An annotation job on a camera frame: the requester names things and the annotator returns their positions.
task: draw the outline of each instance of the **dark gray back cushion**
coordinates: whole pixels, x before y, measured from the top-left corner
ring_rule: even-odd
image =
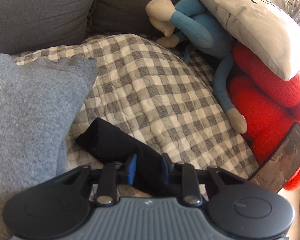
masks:
[[[93,0],[0,0],[0,53],[81,43]]]
[[[149,22],[145,7],[151,0],[97,0],[91,33],[121,32],[161,35]]]

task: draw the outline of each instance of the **metal screw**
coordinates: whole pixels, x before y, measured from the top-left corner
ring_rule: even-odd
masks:
[[[102,205],[107,205],[113,202],[113,198],[110,196],[99,196],[97,202]]]
[[[200,199],[198,199],[197,197],[195,196],[186,196],[184,198],[185,202],[190,204],[190,205],[195,205],[195,204],[198,204],[200,202]]]

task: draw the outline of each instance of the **beige plush paw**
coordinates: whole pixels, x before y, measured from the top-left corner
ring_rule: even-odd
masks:
[[[228,117],[231,126],[238,132],[238,133],[246,133],[247,132],[247,122],[245,117],[239,113],[236,108],[231,108],[226,111],[226,116]]]
[[[162,37],[156,40],[156,43],[167,49],[174,48],[179,43],[179,38],[176,35],[170,37]]]
[[[167,22],[176,8],[171,0],[152,0],[146,5],[146,12],[151,19]]]
[[[154,20],[151,18],[150,18],[150,23],[157,30],[161,31],[164,34],[164,36],[166,36],[166,37],[170,37],[171,34],[173,34],[174,29],[176,28],[170,22],[161,22],[161,21]]]

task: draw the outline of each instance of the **plaid quilt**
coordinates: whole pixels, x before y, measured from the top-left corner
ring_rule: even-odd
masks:
[[[195,52],[187,65],[177,50],[133,34],[95,36],[83,44],[14,55],[17,65],[45,57],[95,57],[99,76],[66,138],[68,169],[102,165],[74,142],[96,117],[146,143],[173,162],[218,165],[243,178],[258,167],[212,95],[214,71]],[[119,187],[119,195],[143,195]]]

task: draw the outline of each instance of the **plush toy head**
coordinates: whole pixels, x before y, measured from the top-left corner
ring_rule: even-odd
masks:
[[[247,75],[235,77],[229,87],[232,103],[246,118],[244,138],[259,164],[275,150],[294,122],[300,123],[300,71],[290,81],[283,81],[247,47],[236,43],[236,64]],[[300,187],[300,168],[286,184],[286,189]]]

